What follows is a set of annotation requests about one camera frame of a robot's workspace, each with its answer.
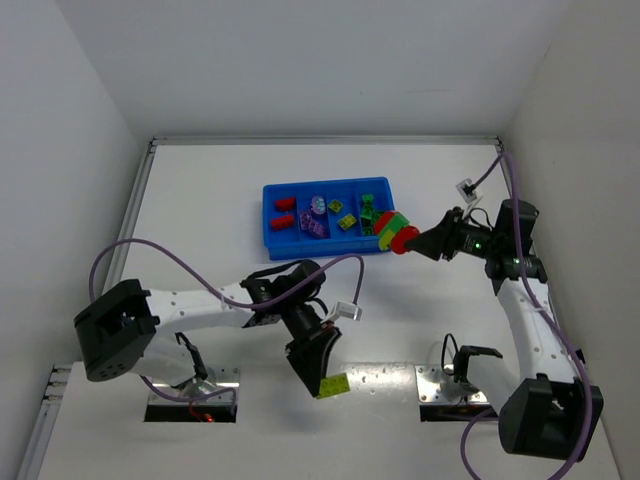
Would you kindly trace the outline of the striped red green lego stack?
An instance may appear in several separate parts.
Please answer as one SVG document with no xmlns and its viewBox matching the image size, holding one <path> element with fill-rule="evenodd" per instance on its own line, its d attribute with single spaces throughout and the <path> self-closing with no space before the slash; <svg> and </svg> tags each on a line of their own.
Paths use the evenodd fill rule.
<svg viewBox="0 0 640 480">
<path fill-rule="evenodd" d="M 373 231 L 381 251 L 390 250 L 398 255 L 407 253 L 406 243 L 420 235 L 419 229 L 397 211 L 384 212 L 375 222 Z"/>
</svg>

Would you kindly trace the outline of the green square lego brick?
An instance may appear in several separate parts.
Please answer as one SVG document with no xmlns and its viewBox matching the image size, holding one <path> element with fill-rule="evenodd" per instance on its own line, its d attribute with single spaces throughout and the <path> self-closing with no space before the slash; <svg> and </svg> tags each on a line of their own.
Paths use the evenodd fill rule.
<svg viewBox="0 0 640 480">
<path fill-rule="evenodd" d="M 376 221 L 378 212 L 371 204 L 364 204 L 360 211 L 360 218 L 362 222 L 372 223 Z"/>
</svg>

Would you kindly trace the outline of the lime yellow lego brick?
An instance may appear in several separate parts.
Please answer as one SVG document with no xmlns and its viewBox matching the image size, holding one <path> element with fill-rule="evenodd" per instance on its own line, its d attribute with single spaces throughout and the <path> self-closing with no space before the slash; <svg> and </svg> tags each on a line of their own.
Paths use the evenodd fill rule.
<svg viewBox="0 0 640 480">
<path fill-rule="evenodd" d="M 347 231 L 357 224 L 357 219 L 352 214 L 347 214 L 338 221 L 339 227 Z"/>
</svg>

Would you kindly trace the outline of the purple lego plate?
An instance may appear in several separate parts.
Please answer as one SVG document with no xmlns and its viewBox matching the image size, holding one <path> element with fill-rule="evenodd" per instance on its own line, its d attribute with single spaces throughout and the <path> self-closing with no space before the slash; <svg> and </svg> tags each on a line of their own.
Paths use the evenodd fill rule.
<svg viewBox="0 0 640 480">
<path fill-rule="evenodd" d="M 315 239 L 324 240 L 330 237 L 329 230 L 321 223 L 312 221 L 308 228 L 307 233 Z"/>
<path fill-rule="evenodd" d="M 301 211 L 299 213 L 299 224 L 302 230 L 308 230 L 314 219 L 309 211 Z"/>
</svg>

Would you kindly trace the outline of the red lego brick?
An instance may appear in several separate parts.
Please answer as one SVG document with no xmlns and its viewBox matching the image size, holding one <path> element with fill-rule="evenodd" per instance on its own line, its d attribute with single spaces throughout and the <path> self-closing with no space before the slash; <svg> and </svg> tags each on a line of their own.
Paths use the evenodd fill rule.
<svg viewBox="0 0 640 480">
<path fill-rule="evenodd" d="M 295 223 L 296 221 L 293 214 L 279 216 L 270 221 L 271 229 L 273 231 L 282 231 L 293 228 Z"/>
</svg>

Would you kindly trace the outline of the purple paw print lego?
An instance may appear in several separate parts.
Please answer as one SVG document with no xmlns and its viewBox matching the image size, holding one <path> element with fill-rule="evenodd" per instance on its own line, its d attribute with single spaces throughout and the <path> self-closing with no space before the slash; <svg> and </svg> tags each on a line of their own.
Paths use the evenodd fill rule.
<svg viewBox="0 0 640 480">
<path fill-rule="evenodd" d="M 326 213 L 327 204 L 326 200 L 323 196 L 316 195 L 311 199 L 310 205 L 311 211 L 316 215 L 323 215 Z"/>
</svg>

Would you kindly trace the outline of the lime yellow plate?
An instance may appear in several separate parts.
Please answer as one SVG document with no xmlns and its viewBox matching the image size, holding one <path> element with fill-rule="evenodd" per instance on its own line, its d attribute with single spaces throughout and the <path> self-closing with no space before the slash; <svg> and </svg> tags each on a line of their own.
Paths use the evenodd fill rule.
<svg viewBox="0 0 640 480">
<path fill-rule="evenodd" d="M 350 391 L 349 379 L 346 373 L 339 373 L 321 380 L 319 391 L 316 396 L 318 400 L 334 397 Z"/>
</svg>

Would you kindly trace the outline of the red lego piece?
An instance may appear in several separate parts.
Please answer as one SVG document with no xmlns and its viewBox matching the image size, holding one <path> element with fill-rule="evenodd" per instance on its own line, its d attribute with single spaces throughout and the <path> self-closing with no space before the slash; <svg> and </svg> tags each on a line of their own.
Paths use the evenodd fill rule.
<svg viewBox="0 0 640 480">
<path fill-rule="evenodd" d="M 296 198 L 286 197 L 278 199 L 274 202 L 275 209 L 278 212 L 289 212 L 296 208 Z"/>
</svg>

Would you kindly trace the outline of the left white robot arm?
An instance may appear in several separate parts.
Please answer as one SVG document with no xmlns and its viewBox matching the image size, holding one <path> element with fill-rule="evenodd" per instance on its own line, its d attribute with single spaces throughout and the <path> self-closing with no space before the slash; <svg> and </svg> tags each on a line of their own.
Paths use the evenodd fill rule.
<svg viewBox="0 0 640 480">
<path fill-rule="evenodd" d="M 137 279 L 118 283 L 74 319 L 87 379 L 105 382 L 135 373 L 184 392 L 208 377 L 186 332 L 282 322 L 291 335 L 286 359 L 309 393 L 319 396 L 331 349 L 341 336 L 313 307 L 326 276 L 312 260 L 272 273 L 272 279 L 263 272 L 251 274 L 218 295 L 145 289 Z"/>
</svg>

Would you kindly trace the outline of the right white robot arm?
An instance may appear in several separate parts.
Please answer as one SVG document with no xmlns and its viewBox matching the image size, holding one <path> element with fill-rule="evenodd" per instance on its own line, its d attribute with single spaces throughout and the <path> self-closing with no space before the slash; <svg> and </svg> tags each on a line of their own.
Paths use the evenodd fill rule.
<svg viewBox="0 0 640 480">
<path fill-rule="evenodd" d="M 454 356 L 453 380 L 484 394 L 498 416 L 506 452 L 581 461 L 604 399 L 598 387 L 582 378 L 543 303 L 548 277 L 541 260 L 529 252 L 537 217 L 532 204 L 506 199 L 494 226 L 480 227 L 454 208 L 435 227 L 412 232 L 403 248 L 435 261 L 458 253 L 484 260 L 509 323 L 519 372 L 512 374 L 493 347 L 463 345 Z"/>
</svg>

